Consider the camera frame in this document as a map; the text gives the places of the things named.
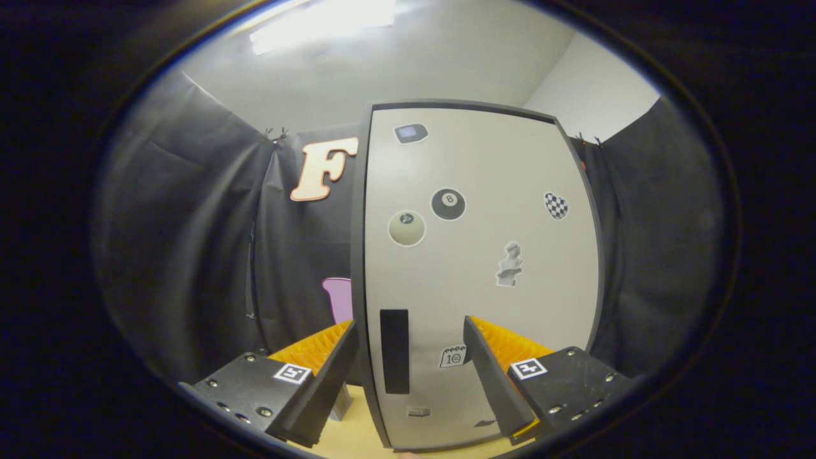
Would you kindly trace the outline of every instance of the ceiling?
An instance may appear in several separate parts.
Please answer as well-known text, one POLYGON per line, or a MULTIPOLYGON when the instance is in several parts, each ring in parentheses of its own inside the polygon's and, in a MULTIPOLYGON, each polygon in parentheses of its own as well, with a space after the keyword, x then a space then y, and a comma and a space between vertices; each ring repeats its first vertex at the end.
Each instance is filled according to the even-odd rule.
POLYGON ((513 0, 397 0, 396 12, 390 27, 261 56, 249 39, 257 27, 231 33, 180 68, 259 131, 295 133, 356 122, 375 100, 523 106, 574 36, 513 0))

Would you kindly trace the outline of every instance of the pink object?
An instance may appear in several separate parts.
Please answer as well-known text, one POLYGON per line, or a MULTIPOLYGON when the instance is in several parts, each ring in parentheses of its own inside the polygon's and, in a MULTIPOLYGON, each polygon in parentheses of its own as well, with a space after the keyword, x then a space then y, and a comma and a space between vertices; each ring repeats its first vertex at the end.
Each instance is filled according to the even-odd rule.
POLYGON ((343 278, 323 279, 323 289, 329 293, 331 312, 335 323, 351 320, 352 315, 352 280, 343 278))

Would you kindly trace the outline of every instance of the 8 ball sticker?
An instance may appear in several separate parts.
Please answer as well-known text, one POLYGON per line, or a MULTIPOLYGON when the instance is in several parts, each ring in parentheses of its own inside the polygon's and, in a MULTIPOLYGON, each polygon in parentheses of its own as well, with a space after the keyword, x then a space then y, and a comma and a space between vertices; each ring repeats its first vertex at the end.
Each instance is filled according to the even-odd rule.
POLYGON ((464 196, 452 188, 438 190, 431 197, 431 209, 442 220, 453 221, 464 214, 464 196))

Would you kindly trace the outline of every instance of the statue bust sticker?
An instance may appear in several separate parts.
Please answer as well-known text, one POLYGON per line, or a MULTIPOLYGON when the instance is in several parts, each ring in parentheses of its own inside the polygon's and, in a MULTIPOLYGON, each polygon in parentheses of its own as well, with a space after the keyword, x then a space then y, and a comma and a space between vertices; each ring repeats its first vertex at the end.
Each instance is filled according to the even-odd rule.
POLYGON ((521 259, 521 245, 515 241, 511 241, 504 248, 507 256, 499 262, 499 272, 496 273, 496 285, 500 287, 515 287, 516 276, 521 274, 521 265, 524 260, 521 259))

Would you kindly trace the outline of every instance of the sticker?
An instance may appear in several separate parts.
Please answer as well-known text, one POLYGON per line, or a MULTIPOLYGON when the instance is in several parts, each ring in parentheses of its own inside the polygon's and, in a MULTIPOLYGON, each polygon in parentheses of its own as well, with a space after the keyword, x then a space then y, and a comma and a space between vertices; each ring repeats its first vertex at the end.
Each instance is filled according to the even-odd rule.
POLYGON ((464 196, 455 189, 439 189, 431 197, 431 210, 442 220, 458 220, 464 214, 464 208, 464 196))
POLYGON ((496 285, 499 287, 515 287, 516 276, 521 274, 521 245, 516 241, 510 241, 504 247, 507 255, 499 262, 499 272, 496 273, 496 285))
POLYGON ((425 220, 414 211, 399 211, 388 221, 388 236, 396 244, 413 247, 425 237, 425 220))
POLYGON ((510 367, 516 372, 518 379, 536 377, 547 372, 547 369, 537 359, 522 360, 510 365, 510 367))
POLYGON ((408 407, 408 416, 426 417, 431 416, 431 408, 428 407, 408 407))
POLYGON ((465 345, 453 345, 442 350, 439 368, 461 367, 464 365, 464 354, 468 350, 465 345))
POLYGON ((301 367, 299 365, 293 365, 291 363, 287 363, 283 366, 280 370, 275 373, 275 379, 279 379, 286 382, 292 382, 295 384, 300 384, 306 379, 306 376, 312 372, 311 368, 301 367))
POLYGON ((428 138, 428 129, 422 124, 406 124, 394 128, 397 141, 401 144, 415 144, 428 138))
POLYGON ((553 193, 544 195, 544 205, 547 206, 547 211, 550 212, 552 218, 556 220, 564 220, 566 213, 570 210, 570 205, 567 204, 566 199, 553 193))

